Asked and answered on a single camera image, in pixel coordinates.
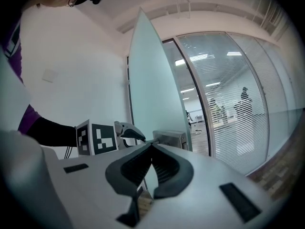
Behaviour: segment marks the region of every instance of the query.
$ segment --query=floor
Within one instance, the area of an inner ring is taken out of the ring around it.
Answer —
[[[204,122],[193,123],[190,127],[194,153],[209,156],[208,137]]]
[[[290,194],[305,161],[305,112],[290,139],[264,166],[248,177],[273,200]]]

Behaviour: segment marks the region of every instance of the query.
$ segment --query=white table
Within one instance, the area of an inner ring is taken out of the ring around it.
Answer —
[[[197,123],[198,123],[198,118],[201,118],[201,121],[203,121],[203,116],[202,115],[196,115],[195,118],[196,118]]]

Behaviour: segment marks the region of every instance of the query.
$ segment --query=ceiling light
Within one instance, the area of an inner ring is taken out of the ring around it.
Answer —
[[[212,83],[212,84],[207,84],[206,86],[215,86],[215,85],[219,85],[220,82],[216,82],[216,83]]]
[[[227,56],[242,56],[240,52],[228,52]]]
[[[182,65],[182,64],[185,64],[185,61],[184,61],[184,59],[176,60],[176,61],[175,61],[175,64],[176,64],[176,66]]]
[[[208,57],[208,54],[203,54],[203,55],[190,57],[190,60],[193,62],[193,61],[197,61],[197,60],[201,60],[201,59],[206,59],[207,57]]]
[[[194,89],[195,89],[195,88],[186,89],[186,90],[181,91],[181,93],[189,92],[189,91],[192,91],[192,90],[194,90]]]

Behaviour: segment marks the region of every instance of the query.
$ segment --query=black sleeve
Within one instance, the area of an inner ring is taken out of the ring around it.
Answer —
[[[74,127],[60,125],[42,117],[34,122],[26,134],[45,146],[77,146]]]

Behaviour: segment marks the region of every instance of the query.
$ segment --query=black wire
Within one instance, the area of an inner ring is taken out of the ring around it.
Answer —
[[[64,158],[67,158],[67,154],[68,154],[68,151],[69,150],[69,147],[67,147],[67,149],[66,149],[66,153],[65,153],[65,156],[64,156]]]
[[[71,150],[70,150],[69,156],[67,158],[70,157],[73,147],[70,147],[70,148],[71,148]]]

